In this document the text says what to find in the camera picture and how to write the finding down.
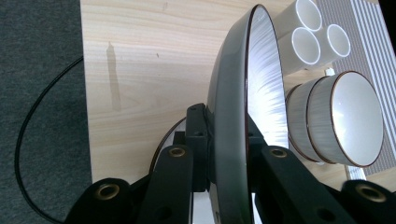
bowl rim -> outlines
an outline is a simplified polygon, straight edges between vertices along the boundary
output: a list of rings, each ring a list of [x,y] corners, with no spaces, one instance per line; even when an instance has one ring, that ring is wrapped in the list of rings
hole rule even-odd
[[[318,79],[314,86],[312,87],[312,89],[309,91],[308,97],[306,99],[306,106],[305,106],[305,126],[306,126],[306,131],[308,132],[308,139],[309,142],[311,143],[312,148],[314,149],[314,151],[318,154],[318,156],[325,162],[330,163],[330,164],[336,164],[336,162],[331,161],[327,158],[325,158],[323,155],[320,154],[318,147],[315,145],[314,141],[312,140],[312,135],[309,129],[309,122],[308,122],[308,109],[310,106],[310,100],[311,100],[311,96],[312,96],[312,91],[314,90],[315,87],[318,86],[319,82],[323,81],[326,77],[321,77],[320,79]]]
[[[332,116],[332,99],[333,99],[333,97],[334,97],[335,86],[336,86],[337,82],[338,82],[344,75],[347,75],[347,74],[350,74],[350,73],[359,75],[359,76],[361,76],[362,78],[364,78],[364,79],[366,80],[367,84],[369,84],[370,88],[374,91],[374,93],[375,93],[375,95],[376,95],[375,88],[374,88],[373,85],[370,83],[370,81],[367,79],[367,77],[365,77],[362,73],[357,72],[357,71],[353,71],[353,70],[348,70],[348,71],[345,71],[345,72],[341,73],[341,74],[335,79],[334,83],[332,84],[332,94],[331,94],[331,97],[330,97],[330,109],[331,109],[331,110],[330,110],[330,114],[331,114],[331,122],[332,122],[332,131],[334,132],[334,136],[335,136],[335,140],[337,141],[337,145],[338,145],[339,148],[341,149],[341,152],[345,155],[346,159],[347,159],[348,161],[350,161],[352,164],[354,164],[355,166],[358,166],[358,167],[367,167],[367,166],[372,165],[372,164],[378,159],[379,154],[381,153],[381,147],[382,147],[382,144],[384,143],[384,131],[382,131],[382,143],[381,143],[380,149],[378,150],[378,154],[376,155],[375,159],[374,159],[371,163],[369,163],[369,164],[367,164],[367,165],[357,164],[355,161],[353,161],[353,160],[347,155],[347,153],[345,152],[343,146],[341,145],[340,140],[339,140],[339,138],[338,138],[338,134],[337,134],[337,132],[335,131],[334,119],[333,119],[333,116]]]

gray placemat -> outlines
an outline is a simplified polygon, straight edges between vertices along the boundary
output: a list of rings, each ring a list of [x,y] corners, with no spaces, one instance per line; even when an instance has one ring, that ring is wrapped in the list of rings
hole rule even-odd
[[[317,0],[323,26],[342,26],[351,41],[348,57],[332,64],[336,73],[354,70],[375,87],[384,115],[384,142],[378,159],[363,169],[372,175],[396,166],[396,62],[380,5],[364,0]]]

white ceramic bowl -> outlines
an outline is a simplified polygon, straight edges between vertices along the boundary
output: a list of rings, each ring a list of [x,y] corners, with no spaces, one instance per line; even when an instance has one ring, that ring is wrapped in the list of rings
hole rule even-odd
[[[315,78],[302,85],[291,89],[286,98],[286,109],[288,115],[289,140],[294,149],[309,161],[326,161],[321,158],[312,147],[307,130],[308,101],[315,85],[326,77]]]
[[[376,160],[383,117],[375,90],[362,74],[350,71],[324,79],[308,103],[308,131],[318,154],[359,167]]]

brass screw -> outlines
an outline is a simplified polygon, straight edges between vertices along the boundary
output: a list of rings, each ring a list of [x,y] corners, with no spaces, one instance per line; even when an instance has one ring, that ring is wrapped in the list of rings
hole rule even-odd
[[[285,150],[279,148],[271,148],[270,153],[278,158],[285,158],[288,156],[288,153]]]
[[[186,150],[180,147],[174,147],[169,150],[169,155],[171,157],[182,157],[186,154]]]
[[[106,201],[117,196],[120,192],[120,187],[116,184],[103,184],[96,190],[94,197],[96,199]]]
[[[372,202],[382,203],[387,200],[387,197],[381,191],[371,186],[359,184],[355,189],[363,198]]]

wooden table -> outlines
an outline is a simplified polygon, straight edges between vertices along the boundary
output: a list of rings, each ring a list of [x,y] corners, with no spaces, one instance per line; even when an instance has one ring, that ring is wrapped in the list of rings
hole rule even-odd
[[[81,0],[92,181],[146,175],[168,129],[188,106],[206,102],[231,26],[256,4],[274,17],[291,2]],[[286,90],[324,76],[324,68],[285,77]],[[344,165],[304,164],[334,188],[347,179]],[[396,190],[386,176],[375,182]]]

